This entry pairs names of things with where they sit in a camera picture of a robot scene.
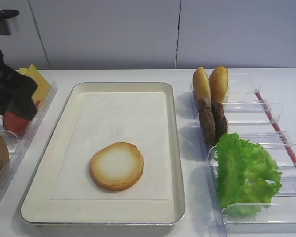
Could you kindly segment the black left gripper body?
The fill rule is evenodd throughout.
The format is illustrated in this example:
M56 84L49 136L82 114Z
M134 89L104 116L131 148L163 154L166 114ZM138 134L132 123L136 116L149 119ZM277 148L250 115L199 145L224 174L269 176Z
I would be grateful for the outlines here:
M0 63L0 115L10 111L31 121L37 113L32 95L38 85L28 76Z

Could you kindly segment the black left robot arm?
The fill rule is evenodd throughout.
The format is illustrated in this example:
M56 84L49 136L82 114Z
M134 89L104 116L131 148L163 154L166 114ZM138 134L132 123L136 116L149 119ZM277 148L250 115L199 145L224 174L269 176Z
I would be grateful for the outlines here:
M22 119L31 121L37 113L32 95L38 85L4 63L0 50L0 115L10 111Z

